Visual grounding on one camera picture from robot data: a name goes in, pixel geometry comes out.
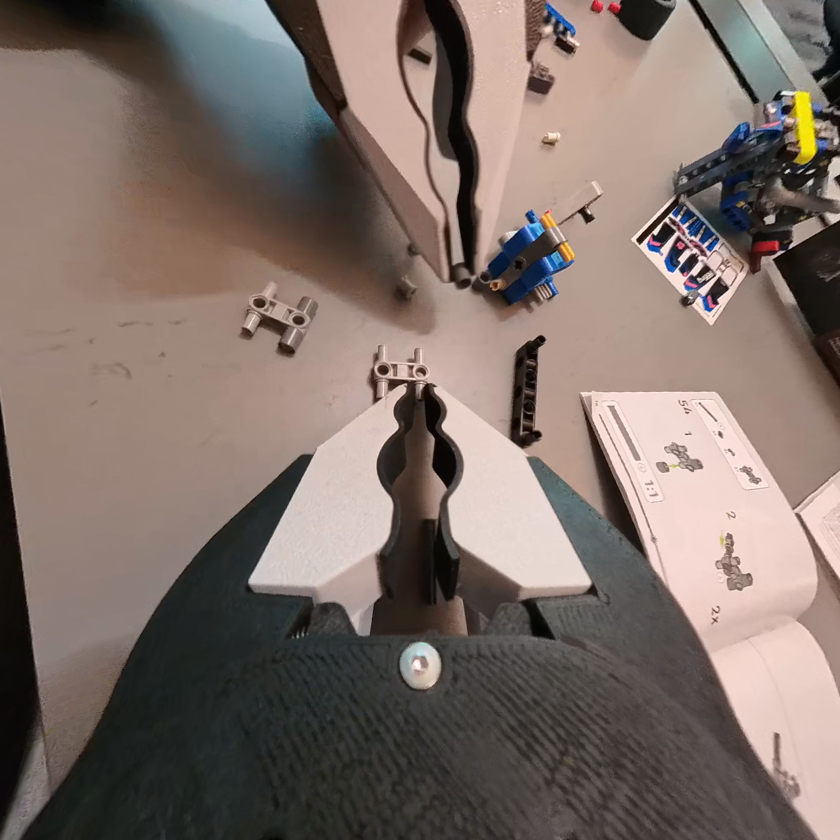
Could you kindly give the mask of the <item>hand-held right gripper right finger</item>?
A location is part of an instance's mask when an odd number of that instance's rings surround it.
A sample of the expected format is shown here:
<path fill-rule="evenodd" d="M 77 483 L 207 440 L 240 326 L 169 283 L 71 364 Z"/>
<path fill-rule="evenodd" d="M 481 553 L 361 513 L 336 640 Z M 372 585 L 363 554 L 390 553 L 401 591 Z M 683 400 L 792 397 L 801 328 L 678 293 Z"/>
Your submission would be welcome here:
<path fill-rule="evenodd" d="M 435 385 L 424 394 L 432 467 L 444 485 L 434 524 L 430 596 L 492 614 L 505 603 L 592 588 L 523 450 Z"/>

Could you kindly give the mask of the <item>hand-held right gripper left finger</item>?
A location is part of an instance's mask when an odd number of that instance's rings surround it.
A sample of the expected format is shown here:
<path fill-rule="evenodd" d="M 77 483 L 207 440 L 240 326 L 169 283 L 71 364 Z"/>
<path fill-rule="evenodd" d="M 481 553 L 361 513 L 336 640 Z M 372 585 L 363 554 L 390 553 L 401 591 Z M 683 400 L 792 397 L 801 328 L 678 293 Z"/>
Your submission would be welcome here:
<path fill-rule="evenodd" d="M 395 483 L 414 414 L 414 390 L 400 385 L 316 449 L 248 579 L 253 592 L 339 604 L 358 633 L 371 631 L 375 603 L 392 593 Z"/>

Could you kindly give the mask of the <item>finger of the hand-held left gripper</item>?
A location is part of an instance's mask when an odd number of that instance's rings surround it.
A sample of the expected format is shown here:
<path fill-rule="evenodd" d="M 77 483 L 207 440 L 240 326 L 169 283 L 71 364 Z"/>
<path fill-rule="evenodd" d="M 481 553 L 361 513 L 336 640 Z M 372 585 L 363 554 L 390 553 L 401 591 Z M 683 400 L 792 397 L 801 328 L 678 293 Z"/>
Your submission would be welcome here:
<path fill-rule="evenodd" d="M 489 250 L 530 72 L 530 3 L 433 1 L 427 16 L 443 52 L 434 127 L 458 168 L 455 221 L 462 262 Z"/>
<path fill-rule="evenodd" d="M 429 128 L 404 57 L 432 29 L 424 2 L 268 1 L 310 86 L 371 173 L 411 245 L 448 278 L 444 201 L 429 173 Z"/>

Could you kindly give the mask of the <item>grey lego pin connector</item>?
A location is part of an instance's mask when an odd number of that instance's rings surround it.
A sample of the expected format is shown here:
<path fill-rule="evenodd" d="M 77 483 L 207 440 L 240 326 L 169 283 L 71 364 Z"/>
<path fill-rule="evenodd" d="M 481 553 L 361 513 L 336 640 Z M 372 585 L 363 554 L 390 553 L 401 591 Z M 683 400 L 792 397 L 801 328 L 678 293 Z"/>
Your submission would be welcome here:
<path fill-rule="evenodd" d="M 278 351 L 295 355 L 307 337 L 318 309 L 318 302 L 308 296 L 301 297 L 294 305 L 281 301 L 277 297 L 277 284 L 269 282 L 261 292 L 249 297 L 240 333 L 251 339 L 260 327 L 269 326 L 279 336 Z"/>
<path fill-rule="evenodd" d="M 421 400 L 429 380 L 429 369 L 424 359 L 424 351 L 416 347 L 413 357 L 408 360 L 393 361 L 385 344 L 377 346 L 371 370 L 374 400 L 384 399 L 393 387 L 406 385 L 413 389 L 414 397 Z"/>

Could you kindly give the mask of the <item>pile of loose lego pieces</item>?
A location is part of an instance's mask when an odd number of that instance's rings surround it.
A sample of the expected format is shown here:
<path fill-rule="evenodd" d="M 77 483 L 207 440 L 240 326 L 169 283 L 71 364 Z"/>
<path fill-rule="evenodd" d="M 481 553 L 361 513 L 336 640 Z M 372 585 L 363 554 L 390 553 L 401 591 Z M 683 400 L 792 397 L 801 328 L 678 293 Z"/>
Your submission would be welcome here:
<path fill-rule="evenodd" d="M 574 56 L 580 46 L 576 29 L 551 2 L 526 2 L 526 57 L 530 67 L 527 89 L 547 95 L 555 83 L 551 69 L 536 57 L 539 44 L 549 40 L 554 48 Z"/>

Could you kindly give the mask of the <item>black lego beam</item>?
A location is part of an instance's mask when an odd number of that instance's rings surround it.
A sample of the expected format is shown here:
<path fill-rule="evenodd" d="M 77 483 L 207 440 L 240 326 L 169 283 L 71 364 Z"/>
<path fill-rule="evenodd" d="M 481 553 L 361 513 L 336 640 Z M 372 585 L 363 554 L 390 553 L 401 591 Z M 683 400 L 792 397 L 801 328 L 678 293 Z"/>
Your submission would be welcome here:
<path fill-rule="evenodd" d="M 539 350 L 545 337 L 538 335 L 525 342 L 516 352 L 513 368 L 510 437 L 520 448 L 527 448 L 542 439 L 537 429 L 536 409 L 539 372 Z"/>

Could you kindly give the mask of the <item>small blue lego assembly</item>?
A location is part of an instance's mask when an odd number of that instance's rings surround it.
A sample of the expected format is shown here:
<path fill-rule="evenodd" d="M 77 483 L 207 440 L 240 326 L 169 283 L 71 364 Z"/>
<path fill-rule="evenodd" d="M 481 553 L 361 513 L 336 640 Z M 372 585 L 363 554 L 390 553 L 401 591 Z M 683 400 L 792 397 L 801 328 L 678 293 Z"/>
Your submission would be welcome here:
<path fill-rule="evenodd" d="M 526 214 L 527 223 L 507 232 L 487 268 L 472 281 L 475 291 L 492 291 L 513 306 L 532 298 L 537 303 L 558 295 L 554 278 L 572 267 L 575 254 L 551 211 Z"/>

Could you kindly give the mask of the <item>black lego tyre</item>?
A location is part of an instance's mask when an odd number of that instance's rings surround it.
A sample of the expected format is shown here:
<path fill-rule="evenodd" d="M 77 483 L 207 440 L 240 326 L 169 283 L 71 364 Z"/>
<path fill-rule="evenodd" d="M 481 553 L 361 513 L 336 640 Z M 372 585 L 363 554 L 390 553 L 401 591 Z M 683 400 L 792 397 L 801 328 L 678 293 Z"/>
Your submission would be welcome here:
<path fill-rule="evenodd" d="M 675 0 L 621 1 L 617 19 L 634 37 L 649 41 L 662 29 L 676 9 Z"/>

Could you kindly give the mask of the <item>lego instruction booklet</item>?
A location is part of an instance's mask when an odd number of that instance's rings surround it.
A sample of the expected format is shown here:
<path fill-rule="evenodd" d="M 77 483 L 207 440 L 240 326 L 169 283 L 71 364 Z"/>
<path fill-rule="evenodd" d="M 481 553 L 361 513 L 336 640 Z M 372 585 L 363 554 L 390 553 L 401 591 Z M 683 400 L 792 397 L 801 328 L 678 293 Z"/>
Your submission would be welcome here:
<path fill-rule="evenodd" d="M 839 838 L 839 697 L 800 623 L 812 546 L 714 392 L 583 392 L 648 561 L 708 651 L 752 749 L 818 838 Z"/>

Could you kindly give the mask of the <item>lego sticker sheet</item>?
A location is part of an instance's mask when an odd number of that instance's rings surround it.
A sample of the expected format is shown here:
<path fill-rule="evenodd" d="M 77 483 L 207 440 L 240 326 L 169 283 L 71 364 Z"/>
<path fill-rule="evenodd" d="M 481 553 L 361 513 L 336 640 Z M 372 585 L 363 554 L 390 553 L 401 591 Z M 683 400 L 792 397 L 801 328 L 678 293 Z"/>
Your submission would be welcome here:
<path fill-rule="evenodd" d="M 715 324 L 747 278 L 745 258 L 689 200 L 673 197 L 633 236 L 679 304 Z"/>

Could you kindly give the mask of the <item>blue lego model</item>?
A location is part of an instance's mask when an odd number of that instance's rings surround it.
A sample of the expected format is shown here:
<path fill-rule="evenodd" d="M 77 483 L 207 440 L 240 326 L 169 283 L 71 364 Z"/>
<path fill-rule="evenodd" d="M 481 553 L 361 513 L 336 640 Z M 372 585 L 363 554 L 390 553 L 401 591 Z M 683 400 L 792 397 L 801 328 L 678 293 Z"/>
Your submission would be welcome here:
<path fill-rule="evenodd" d="M 673 181 L 677 198 L 721 188 L 721 214 L 751 238 L 753 274 L 792 245 L 796 225 L 839 212 L 827 193 L 839 155 L 838 106 L 814 102 L 807 91 L 780 91 L 758 114 L 717 150 L 681 165 Z"/>

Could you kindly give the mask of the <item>dark lego box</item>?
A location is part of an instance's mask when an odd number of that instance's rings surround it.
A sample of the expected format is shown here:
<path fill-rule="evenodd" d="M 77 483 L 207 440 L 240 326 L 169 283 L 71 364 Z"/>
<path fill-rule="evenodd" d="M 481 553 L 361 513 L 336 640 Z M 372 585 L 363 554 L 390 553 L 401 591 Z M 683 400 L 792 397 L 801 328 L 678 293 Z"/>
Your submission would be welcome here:
<path fill-rule="evenodd" d="M 815 351 L 839 382 L 839 223 L 778 255 L 773 265 Z"/>

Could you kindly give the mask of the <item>clear plastic bag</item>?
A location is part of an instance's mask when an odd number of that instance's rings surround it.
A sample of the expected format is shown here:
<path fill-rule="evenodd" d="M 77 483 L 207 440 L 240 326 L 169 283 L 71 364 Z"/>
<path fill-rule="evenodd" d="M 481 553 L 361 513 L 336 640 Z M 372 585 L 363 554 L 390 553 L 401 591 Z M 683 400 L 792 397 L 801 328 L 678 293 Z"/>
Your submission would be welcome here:
<path fill-rule="evenodd" d="M 820 560 L 839 586 L 839 473 L 813 491 L 795 509 L 814 542 Z"/>

